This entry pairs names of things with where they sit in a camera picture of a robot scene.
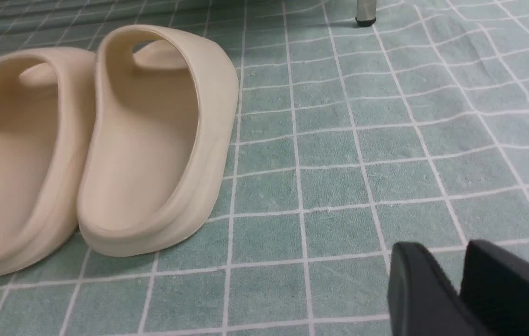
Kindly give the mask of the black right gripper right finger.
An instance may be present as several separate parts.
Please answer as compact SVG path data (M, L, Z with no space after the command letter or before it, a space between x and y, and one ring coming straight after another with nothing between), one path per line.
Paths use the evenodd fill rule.
M503 247L469 242L460 298L494 336L529 336L529 262Z

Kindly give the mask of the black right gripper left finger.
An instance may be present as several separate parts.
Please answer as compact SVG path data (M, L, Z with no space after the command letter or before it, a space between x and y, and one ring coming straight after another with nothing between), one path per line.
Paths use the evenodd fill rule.
M417 242L392 247L388 310L393 336L487 336L442 267Z

